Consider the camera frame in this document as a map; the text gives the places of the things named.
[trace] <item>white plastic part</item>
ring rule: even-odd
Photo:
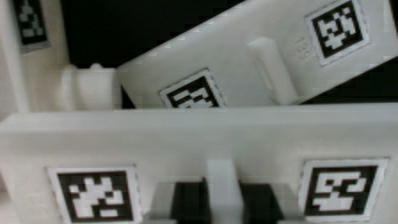
[[[175,183],[159,183],[152,195],[149,220],[170,219],[172,196]]]
[[[248,48],[261,69],[270,97],[277,104],[293,104],[298,100],[298,96],[277,48],[277,42],[270,38],[261,37],[248,43]]]
[[[65,111],[111,110],[120,107],[115,69],[99,64],[90,69],[69,65],[62,72],[60,107]]]
[[[0,192],[0,223],[21,224],[8,194]]]
[[[360,0],[369,43],[321,65],[305,19],[333,2],[243,1],[119,67],[120,84],[134,106],[163,108],[158,91],[204,68],[213,73],[229,108],[275,105],[246,48],[246,44],[261,37],[277,42],[298,95],[294,103],[310,99],[390,60],[398,56],[398,41],[389,0]]]
[[[243,199],[232,161],[227,159],[209,159],[206,169],[213,223],[241,224]]]
[[[62,223],[47,166],[136,164],[147,213],[156,184],[206,176],[207,158],[232,158],[241,182],[286,183],[298,194],[303,161],[380,157],[392,159],[367,224],[394,223],[396,114],[398,104],[14,114],[0,168],[21,223]]]

